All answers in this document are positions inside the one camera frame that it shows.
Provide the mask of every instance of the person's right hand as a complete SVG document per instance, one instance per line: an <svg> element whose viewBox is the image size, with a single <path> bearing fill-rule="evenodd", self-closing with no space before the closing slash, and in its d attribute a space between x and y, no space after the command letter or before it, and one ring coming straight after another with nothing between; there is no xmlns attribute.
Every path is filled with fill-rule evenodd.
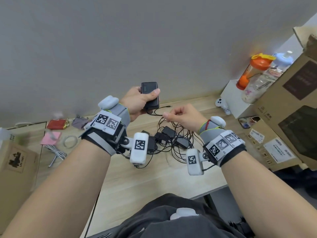
<svg viewBox="0 0 317 238"><path fill-rule="evenodd" d="M191 104L174 108L170 113L164 112L163 117L166 118L167 122L180 123L184 128L196 133L198 133L200 127L207 121Z"/></svg>

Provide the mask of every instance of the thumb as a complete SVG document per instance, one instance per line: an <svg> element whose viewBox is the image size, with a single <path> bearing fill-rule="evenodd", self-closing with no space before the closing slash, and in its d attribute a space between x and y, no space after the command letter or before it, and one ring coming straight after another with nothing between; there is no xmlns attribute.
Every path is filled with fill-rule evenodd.
<svg viewBox="0 0 317 238"><path fill-rule="evenodd" d="M173 122L177 122L177 123L181 122L181 120L182 120L181 115L175 115L175 114L171 114L168 112L163 113L163 118L166 118L166 120L168 122L173 121Z"/></svg>
<svg viewBox="0 0 317 238"><path fill-rule="evenodd" d="M158 97L159 93L161 92L161 90L159 88L153 90L152 92L150 92L149 94L142 94L142 99L145 102L154 100Z"/></svg>

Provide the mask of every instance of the person's left hand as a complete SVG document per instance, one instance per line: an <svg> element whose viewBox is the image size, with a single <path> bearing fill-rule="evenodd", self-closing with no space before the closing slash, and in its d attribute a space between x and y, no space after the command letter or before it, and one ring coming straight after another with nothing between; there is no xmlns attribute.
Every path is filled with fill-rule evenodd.
<svg viewBox="0 0 317 238"><path fill-rule="evenodd" d="M143 109L146 102L156 99L160 91L157 88L149 94L141 94L141 87L132 87L119 103L128 108L131 122L133 122L139 115L146 114Z"/></svg>

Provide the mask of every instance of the black wrist strap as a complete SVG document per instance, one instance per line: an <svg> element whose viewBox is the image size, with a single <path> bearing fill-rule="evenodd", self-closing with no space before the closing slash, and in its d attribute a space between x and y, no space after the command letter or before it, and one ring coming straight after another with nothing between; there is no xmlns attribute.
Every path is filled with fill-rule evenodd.
<svg viewBox="0 0 317 238"><path fill-rule="evenodd" d="M220 167L235 157L238 153L242 151L247 151L244 144L240 144L239 146L235 147L232 151L230 151L224 158L221 160Z"/></svg>

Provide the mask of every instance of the hand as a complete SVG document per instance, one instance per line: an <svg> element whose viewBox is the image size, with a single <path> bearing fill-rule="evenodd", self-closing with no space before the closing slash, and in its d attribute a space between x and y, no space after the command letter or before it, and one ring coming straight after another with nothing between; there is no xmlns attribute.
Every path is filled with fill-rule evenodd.
<svg viewBox="0 0 317 238"><path fill-rule="evenodd" d="M156 99L160 92L157 88L149 94L141 94L141 87L132 87L119 103L128 108L133 122L139 115L146 114L146 110L143 109L146 102Z"/></svg>
<svg viewBox="0 0 317 238"><path fill-rule="evenodd" d="M167 122L177 122L184 128L196 133L198 133L200 127L207 121L191 104L174 108L170 113L164 112L163 117L166 118Z"/></svg>

